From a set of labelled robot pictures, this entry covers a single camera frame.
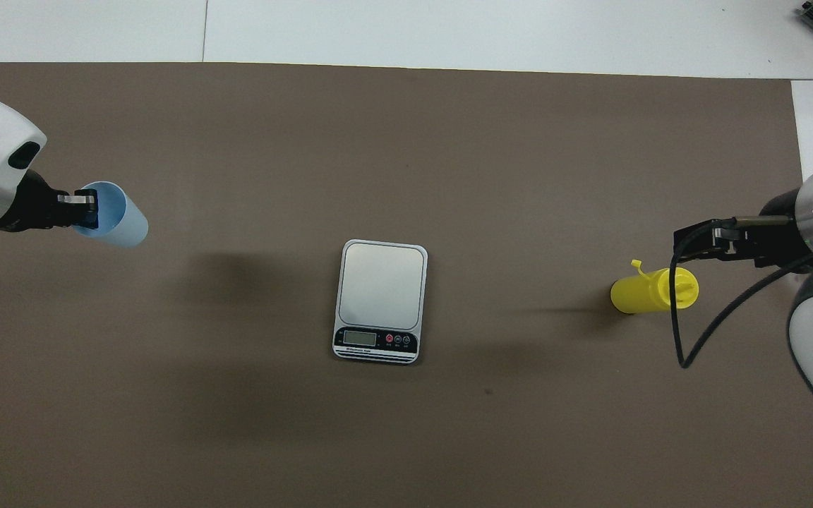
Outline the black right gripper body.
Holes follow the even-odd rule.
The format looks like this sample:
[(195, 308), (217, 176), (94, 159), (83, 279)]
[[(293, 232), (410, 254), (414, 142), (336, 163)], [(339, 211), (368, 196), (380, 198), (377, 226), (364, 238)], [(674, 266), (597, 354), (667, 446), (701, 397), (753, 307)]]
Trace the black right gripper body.
[(810, 254), (795, 221), (797, 194), (790, 190), (770, 199), (754, 215), (736, 215), (739, 237), (732, 241), (727, 260), (749, 260), (757, 269), (765, 269), (783, 267)]

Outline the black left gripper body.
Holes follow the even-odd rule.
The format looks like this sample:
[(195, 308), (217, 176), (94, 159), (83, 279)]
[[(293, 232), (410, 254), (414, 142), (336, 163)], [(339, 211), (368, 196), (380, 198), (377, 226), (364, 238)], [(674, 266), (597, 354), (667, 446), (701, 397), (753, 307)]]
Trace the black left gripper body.
[(36, 171), (29, 169), (20, 180), (9, 209), (0, 218), (0, 231), (17, 234), (27, 229), (53, 229), (71, 225), (67, 203), (59, 197), (68, 192), (49, 186)]

